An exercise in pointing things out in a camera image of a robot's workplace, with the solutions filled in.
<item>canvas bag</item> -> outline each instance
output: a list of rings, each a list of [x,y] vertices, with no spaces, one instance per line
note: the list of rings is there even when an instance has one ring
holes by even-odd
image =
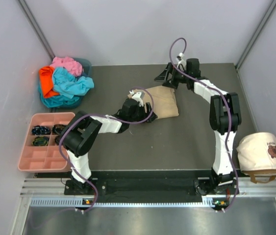
[[[276,177],[276,137],[271,133],[255,133],[244,137],[237,148],[241,172],[253,183],[267,183]],[[256,176],[269,176],[268,181]]]

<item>storage box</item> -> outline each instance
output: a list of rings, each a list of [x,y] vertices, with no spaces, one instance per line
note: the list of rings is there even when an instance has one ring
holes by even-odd
[[[48,146],[32,146],[32,141],[37,137],[32,134],[34,126],[47,126],[52,129],[55,124],[67,125],[75,116],[74,113],[45,113],[35,114],[27,132],[23,151],[18,163],[20,171],[27,172],[66,172],[70,165],[60,155],[59,148],[55,143],[56,134],[39,135],[49,138]],[[63,153],[68,157],[67,151],[62,147]]]

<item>reflective floor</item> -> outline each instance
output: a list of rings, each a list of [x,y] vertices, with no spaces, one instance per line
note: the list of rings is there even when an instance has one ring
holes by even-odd
[[[34,226],[63,208],[30,208]],[[224,213],[210,208],[94,208],[58,214],[24,235],[276,235],[274,198],[238,198]]]

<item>brown strap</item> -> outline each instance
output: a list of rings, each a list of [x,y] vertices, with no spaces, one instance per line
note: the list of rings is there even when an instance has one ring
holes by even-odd
[[[272,175],[271,177],[269,177],[268,181],[261,181],[261,180],[256,180],[255,175],[254,174],[250,174],[250,178],[251,178],[251,182],[252,183],[261,183],[261,184],[266,184],[270,181],[273,181],[276,178],[276,175]]]

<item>gray floor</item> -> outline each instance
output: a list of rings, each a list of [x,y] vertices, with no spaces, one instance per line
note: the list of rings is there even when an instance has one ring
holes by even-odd
[[[63,208],[30,208],[38,227]],[[24,235],[276,235],[274,198],[238,198],[225,214],[211,208],[94,208],[57,214]]]
[[[72,110],[114,114],[121,108],[130,88],[150,88],[165,65],[103,66],[93,68],[95,88]],[[202,64],[202,75],[227,92],[237,92],[242,124],[235,146],[255,132],[233,64]],[[210,169],[214,162],[215,137],[209,125],[209,105],[180,84],[176,90],[179,116],[153,123],[131,125],[122,134],[98,135],[89,152],[92,170]]]

